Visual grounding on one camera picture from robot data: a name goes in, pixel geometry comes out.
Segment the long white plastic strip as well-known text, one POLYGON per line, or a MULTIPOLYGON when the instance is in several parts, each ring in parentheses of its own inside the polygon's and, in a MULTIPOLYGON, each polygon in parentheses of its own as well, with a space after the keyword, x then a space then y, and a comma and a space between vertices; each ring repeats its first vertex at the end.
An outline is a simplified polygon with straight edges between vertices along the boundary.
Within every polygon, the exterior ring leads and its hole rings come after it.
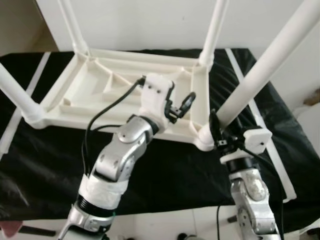
MULTIPOLYGON (((244 73, 242 72, 242 69, 238 64, 233 51, 230 48, 225 48, 224 50, 227 54, 228 59, 230 60, 231 66, 238 79, 238 82, 242 83, 244 80, 244 73)), ((263 116, 254 99, 251 99, 247 106, 249 107, 256 124, 266 129, 265 120, 263 119, 263 116)), ((287 171, 282 163, 281 156, 272 140, 270 140, 270 142, 266 144, 266 152, 270 158, 272 166, 274 167, 276 175, 279 177, 280 185, 283 188, 283 203, 295 200, 297 198, 297 194, 295 193, 295 189, 290 181, 290 177, 288 176, 287 171)))
MULTIPOLYGON (((26 56, 32 57, 31 62, 23 63, 20 61, 23 59, 23 54, 9 54, 9 64, 10 66, 14 65, 14 67, 9 67, 9 69, 7 69, 2 62, 2 57, 0 57, 0 64, 9 71, 18 84, 25 89, 31 98, 33 98, 34 91, 41 80, 42 73, 50 59, 50 55, 50 52, 29 53, 26 54, 26 56)), ((23 115, 15 105, 9 121, 7 121, 7 125, 3 128, 2 134, 0 135, 0 158, 9 153, 10 146, 15 139, 19 126, 24 120, 23 115)))

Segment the white tapered table leg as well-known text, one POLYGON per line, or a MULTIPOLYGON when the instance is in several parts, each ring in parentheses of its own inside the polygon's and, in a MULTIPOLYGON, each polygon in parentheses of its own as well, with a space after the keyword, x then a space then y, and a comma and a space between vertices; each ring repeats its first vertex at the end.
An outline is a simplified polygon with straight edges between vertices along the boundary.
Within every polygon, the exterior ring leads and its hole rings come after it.
POLYGON ((214 64, 214 52, 226 16, 229 0, 215 0, 214 9, 205 37, 203 48, 198 57, 198 64, 211 70, 214 64))
POLYGON ((90 55, 90 48, 84 40, 80 25, 74 14, 73 5, 70 0, 57 0, 61 9, 62 18, 66 24, 67 30, 70 34, 71 45, 75 54, 90 55))
POLYGON ((215 113, 220 127, 230 125, 319 22, 320 0, 304 0, 215 113))
POLYGON ((15 78, 0 63, 0 90, 21 112, 23 119, 37 130, 46 127, 44 108, 36 103, 26 90, 15 80, 15 78))

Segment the black table cloth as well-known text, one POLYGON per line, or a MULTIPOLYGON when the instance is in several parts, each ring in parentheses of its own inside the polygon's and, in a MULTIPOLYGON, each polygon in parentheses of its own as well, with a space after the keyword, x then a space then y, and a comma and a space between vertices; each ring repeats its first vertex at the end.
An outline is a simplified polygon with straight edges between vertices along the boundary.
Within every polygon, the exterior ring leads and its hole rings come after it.
MULTIPOLYGON (((231 48, 247 74, 256 58, 247 48, 231 48)), ((224 49, 214 53, 209 75, 211 108, 218 108, 239 84, 224 49)), ((7 54, 0 64, 23 88, 28 87, 44 53, 7 54)), ((53 52, 46 61, 32 98, 41 102, 74 53, 53 52)), ((295 199, 284 203, 284 229, 306 227, 320 217, 320 159, 301 125, 271 83, 255 98, 285 166, 295 199)), ((0 93, 0 138, 16 106, 0 93)), ((0 221, 67 218, 82 179, 82 129, 48 126, 34 129, 21 120, 10 147, 0 158, 0 221)), ((200 151, 190 143, 154 139, 134 171, 117 215, 160 213, 201 207, 233 205, 227 168, 216 151, 200 151)), ((277 177, 259 161, 260 174, 270 191, 270 206, 281 219, 277 177)))

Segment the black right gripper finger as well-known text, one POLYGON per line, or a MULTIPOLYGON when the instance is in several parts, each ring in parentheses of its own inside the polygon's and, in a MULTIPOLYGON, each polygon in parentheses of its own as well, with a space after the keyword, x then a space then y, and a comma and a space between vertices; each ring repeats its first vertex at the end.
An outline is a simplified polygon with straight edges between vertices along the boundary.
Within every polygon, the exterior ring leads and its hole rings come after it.
POLYGON ((224 141, 224 138, 222 137, 220 120, 215 109, 211 109, 209 113, 209 132, 214 146, 218 147, 218 142, 224 141))

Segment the pink object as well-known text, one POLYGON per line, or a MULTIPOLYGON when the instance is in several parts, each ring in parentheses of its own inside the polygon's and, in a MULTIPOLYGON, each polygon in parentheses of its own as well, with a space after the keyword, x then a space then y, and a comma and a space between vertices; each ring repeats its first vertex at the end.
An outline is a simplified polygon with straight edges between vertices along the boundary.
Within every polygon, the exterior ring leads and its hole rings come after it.
POLYGON ((22 221, 0 221, 0 230, 5 238, 14 237, 22 226, 22 221))

